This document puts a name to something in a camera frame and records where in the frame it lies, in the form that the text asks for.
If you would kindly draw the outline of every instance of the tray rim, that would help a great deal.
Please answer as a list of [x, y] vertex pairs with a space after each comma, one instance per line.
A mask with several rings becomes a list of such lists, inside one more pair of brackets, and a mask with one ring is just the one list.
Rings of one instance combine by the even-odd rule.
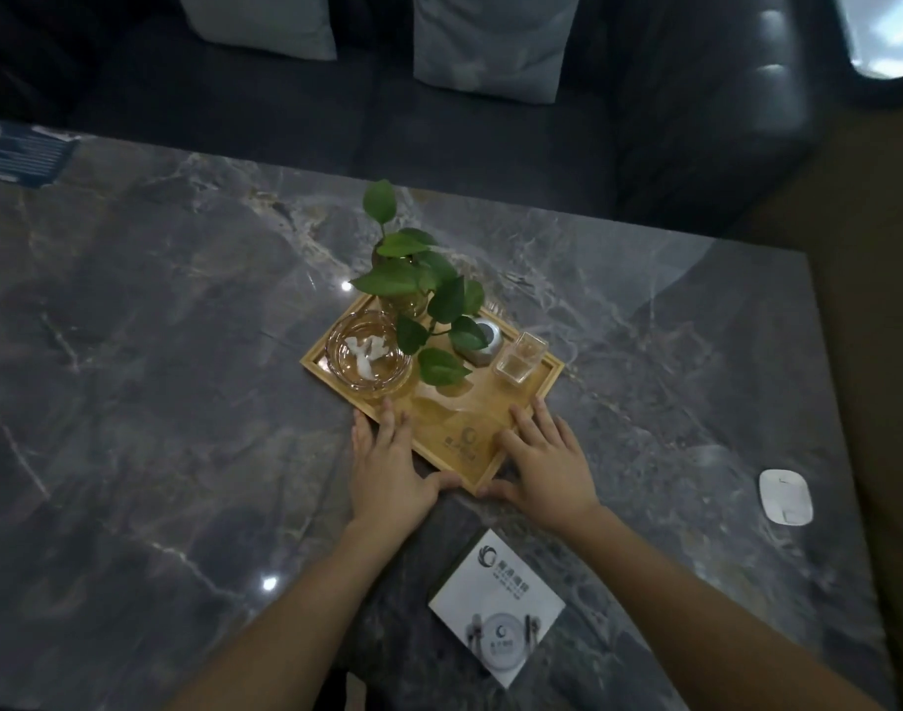
[[[339, 394], [343, 399], [349, 402], [350, 405], [355, 406], [362, 413], [372, 419], [376, 424], [379, 422], [379, 414], [378, 414], [378, 406], [374, 405], [374, 399], [366, 399], [363, 397], [351, 397], [344, 390], [343, 386], [339, 384], [336, 377], [329, 373], [323, 371], [319, 364], [314, 361], [316, 356], [326, 351], [326, 340], [329, 338], [330, 333], [339, 324], [339, 321], [347, 316], [352, 314], [353, 312], [358, 312], [360, 309], [363, 309], [367, 305], [369, 305], [372, 301], [374, 301], [374, 296], [370, 294], [360, 294], [352, 304], [350, 304], [342, 314], [340, 314], [334, 322], [330, 325], [329, 329], [327, 329], [320, 337], [316, 340], [316, 342], [307, 350], [306, 354], [300, 360], [303, 368], [308, 370], [311, 374], [313, 374], [319, 381], [324, 382], [327, 387], [332, 389], [334, 392]], [[498, 315], [494, 314], [487, 307], [481, 307], [481, 316], [484, 316], [490, 319], [492, 322], [501, 327], [502, 334], [507, 337], [508, 341], [514, 341], [520, 334], [520, 332], [516, 329], [516, 327], [508, 324], [506, 321], [501, 319]], [[552, 389], [553, 384], [556, 382], [557, 378], [563, 372], [563, 368], [566, 366], [562, 361], [557, 359], [551, 352], [547, 352], [544, 355], [543, 363], [547, 364], [550, 367], [550, 371], [547, 376], [543, 379], [543, 382], [540, 384], [540, 387], [537, 389], [536, 395], [541, 398], [545, 398], [547, 394], [550, 394], [550, 390]], [[456, 474], [460, 474], [457, 469], [450, 466], [446, 462], [442, 461], [440, 457], [432, 453], [426, 446], [424, 446], [421, 441], [412, 440], [411, 448], [414, 450], [419, 456], [425, 459], [429, 464], [434, 466], [440, 470], [449, 470], [453, 471]], [[492, 480], [492, 478], [498, 473], [501, 469], [501, 465], [504, 463], [506, 457], [506, 452], [503, 449], [498, 449], [493, 457], [491, 457], [490, 463], [484, 468], [484, 471], [481, 472], [481, 477], [478, 478], [477, 481], [471, 482], [466, 477], [462, 476], [462, 488], [467, 490], [469, 494], [472, 496], [477, 492], [477, 490]]]

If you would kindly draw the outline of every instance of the brown floor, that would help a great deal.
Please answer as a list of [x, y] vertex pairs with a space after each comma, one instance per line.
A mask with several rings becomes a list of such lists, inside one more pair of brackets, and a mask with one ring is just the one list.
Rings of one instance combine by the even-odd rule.
[[742, 238], [810, 257], [903, 694], [903, 110], [838, 116]]

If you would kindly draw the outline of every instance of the black leather sofa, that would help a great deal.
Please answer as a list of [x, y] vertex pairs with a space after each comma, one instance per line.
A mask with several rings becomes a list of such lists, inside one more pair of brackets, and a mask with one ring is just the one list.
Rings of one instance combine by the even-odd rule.
[[535, 107], [411, 75], [411, 0], [336, 62], [202, 42], [176, 0], [0, 0], [0, 118], [719, 234], [815, 143], [789, 0], [580, 0]]

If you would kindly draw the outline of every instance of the marble table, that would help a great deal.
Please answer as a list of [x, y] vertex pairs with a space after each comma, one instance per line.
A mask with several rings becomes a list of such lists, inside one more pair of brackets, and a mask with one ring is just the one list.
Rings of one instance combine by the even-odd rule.
[[[0, 705], [154, 708], [331, 548], [350, 408], [298, 360], [369, 260], [364, 185], [99, 138], [53, 186], [0, 183]], [[895, 707], [806, 259], [399, 196], [403, 224], [567, 362], [551, 405], [601, 500]], [[766, 520], [769, 467], [807, 478], [811, 525]], [[567, 602], [508, 693], [426, 607], [481, 526]], [[341, 657], [400, 709], [682, 707], [565, 547], [463, 493], [388, 567]]]

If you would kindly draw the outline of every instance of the wooden tray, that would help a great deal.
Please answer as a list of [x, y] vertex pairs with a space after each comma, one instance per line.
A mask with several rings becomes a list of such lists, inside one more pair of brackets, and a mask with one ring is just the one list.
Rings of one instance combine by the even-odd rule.
[[[340, 319], [367, 308], [378, 309], [378, 299], [362, 295], [343, 312]], [[497, 315], [487, 309], [481, 309], [481, 315], [501, 327], [505, 347], [506, 342], [517, 338], [517, 330]], [[327, 368], [326, 338], [338, 323], [339, 319], [316, 341], [301, 359], [301, 364], [350, 404], [378, 422], [381, 400], [356, 394], [341, 384]], [[434, 336], [429, 345], [451, 349], [446, 334]], [[494, 444], [494, 434], [499, 430], [513, 429], [508, 406], [518, 404], [529, 408], [534, 395], [546, 396], [563, 371], [563, 362], [548, 353], [543, 363], [519, 387], [497, 376], [492, 371], [493, 364], [477, 368], [467, 361], [465, 364], [472, 370], [465, 381], [451, 388], [437, 389], [419, 379], [416, 360], [409, 381], [390, 397], [396, 411], [411, 412], [415, 423], [412, 448], [437, 468], [458, 472], [464, 480], [465, 489], [474, 494], [482, 484], [494, 477], [505, 460], [505, 453]]]

